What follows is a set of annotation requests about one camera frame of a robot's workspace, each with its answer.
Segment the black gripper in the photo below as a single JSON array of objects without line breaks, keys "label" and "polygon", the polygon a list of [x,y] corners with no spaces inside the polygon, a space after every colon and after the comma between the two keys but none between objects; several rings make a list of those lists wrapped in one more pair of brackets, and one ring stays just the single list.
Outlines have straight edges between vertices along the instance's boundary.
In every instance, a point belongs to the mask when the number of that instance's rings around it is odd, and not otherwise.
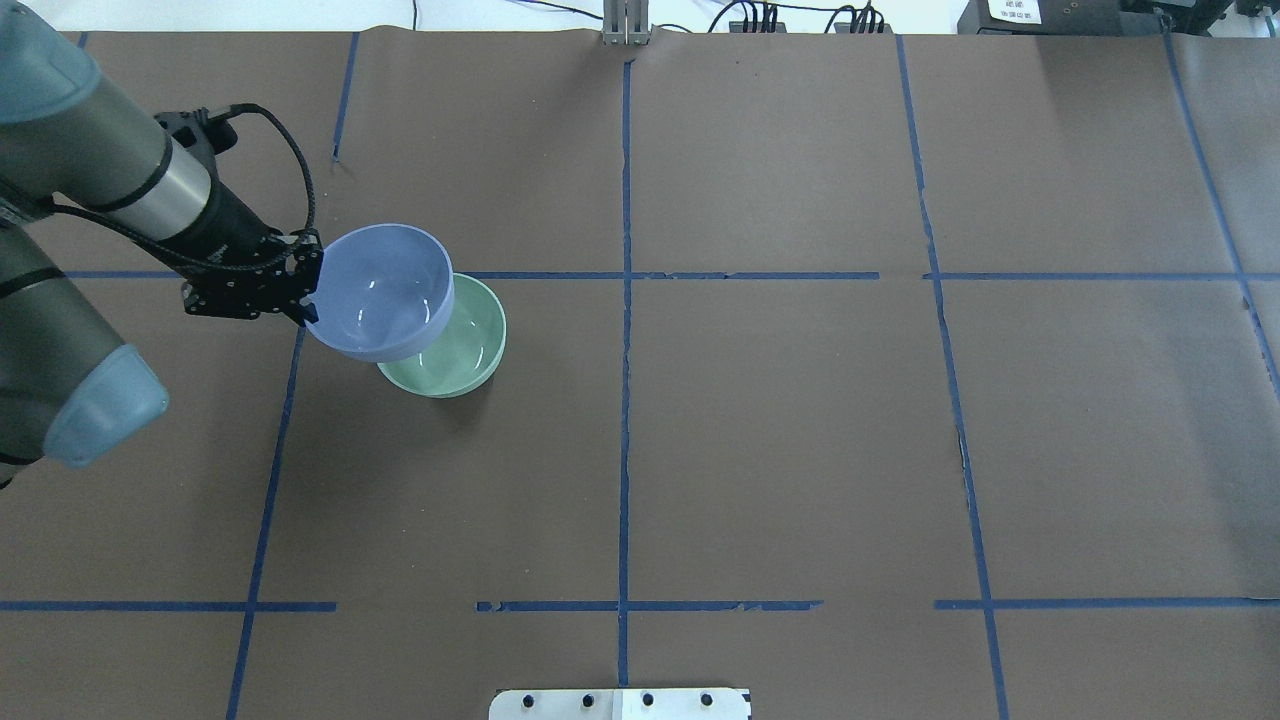
[{"label": "black gripper", "polygon": [[324,249],[316,231],[268,234],[248,260],[215,265],[187,279],[183,309],[192,316],[253,320],[282,314],[300,328],[319,319],[316,291]]}]

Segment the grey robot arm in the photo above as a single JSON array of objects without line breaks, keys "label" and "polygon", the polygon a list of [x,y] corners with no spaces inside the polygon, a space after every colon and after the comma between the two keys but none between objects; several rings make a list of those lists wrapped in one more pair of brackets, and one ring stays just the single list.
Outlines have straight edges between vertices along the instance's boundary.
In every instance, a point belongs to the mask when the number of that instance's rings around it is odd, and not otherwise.
[{"label": "grey robot arm", "polygon": [[[3,484],[44,460],[84,468],[169,407],[142,352],[47,250],[81,225],[180,281],[192,316],[317,319],[323,245],[314,178],[285,126],[256,102],[151,113],[73,38],[3,4]],[[223,181],[232,122],[280,133],[303,182],[294,231],[268,224]]]}]

